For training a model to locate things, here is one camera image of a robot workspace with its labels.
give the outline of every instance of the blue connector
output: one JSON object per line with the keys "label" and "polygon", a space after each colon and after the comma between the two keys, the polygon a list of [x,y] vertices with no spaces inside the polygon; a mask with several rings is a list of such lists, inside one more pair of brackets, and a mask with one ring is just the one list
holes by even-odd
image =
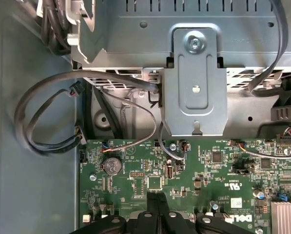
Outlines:
{"label": "blue connector", "polygon": [[282,201],[288,201],[288,196],[285,194],[278,194],[277,197]]}

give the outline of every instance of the metal tab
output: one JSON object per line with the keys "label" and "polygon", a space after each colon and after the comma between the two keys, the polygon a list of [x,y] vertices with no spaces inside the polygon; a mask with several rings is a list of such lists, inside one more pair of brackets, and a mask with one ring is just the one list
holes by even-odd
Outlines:
{"label": "metal tab", "polygon": [[226,69],[217,67],[212,28],[173,33],[174,68],[165,69],[162,116],[172,136],[221,136],[227,122]]}

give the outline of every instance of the heatsink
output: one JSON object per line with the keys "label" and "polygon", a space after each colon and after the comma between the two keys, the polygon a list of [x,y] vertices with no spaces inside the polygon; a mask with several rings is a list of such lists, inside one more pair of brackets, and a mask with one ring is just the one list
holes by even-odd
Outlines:
{"label": "heatsink", "polygon": [[271,203],[272,234],[291,234],[291,203]]}

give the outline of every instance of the motherboard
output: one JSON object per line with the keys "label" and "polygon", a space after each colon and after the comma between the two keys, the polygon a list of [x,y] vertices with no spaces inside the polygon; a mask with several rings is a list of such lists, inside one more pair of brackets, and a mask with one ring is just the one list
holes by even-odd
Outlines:
{"label": "motherboard", "polygon": [[[251,151],[285,156],[291,147],[275,140],[244,140]],[[291,159],[251,156],[234,140],[165,141],[184,157],[168,157],[155,140],[122,151],[103,148],[127,140],[89,140],[80,151],[79,226],[106,215],[129,218],[146,210],[147,192],[165,193],[171,211],[194,222],[198,215],[224,214],[227,222],[271,234],[272,209],[291,204]]]}

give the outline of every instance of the cable connector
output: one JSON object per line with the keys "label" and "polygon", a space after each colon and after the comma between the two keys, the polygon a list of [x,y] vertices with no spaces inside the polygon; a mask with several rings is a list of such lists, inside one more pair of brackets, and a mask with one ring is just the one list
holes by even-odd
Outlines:
{"label": "cable connector", "polygon": [[80,134],[80,137],[81,137],[80,138],[80,144],[81,145],[87,144],[87,137],[86,137],[81,125],[80,125],[80,121],[79,120],[77,120],[76,123],[75,123],[75,132],[77,134],[78,133]]}
{"label": "cable connector", "polygon": [[71,97],[78,97],[83,91],[85,91],[85,88],[83,87],[82,83],[80,81],[75,82],[70,87],[69,95]]}

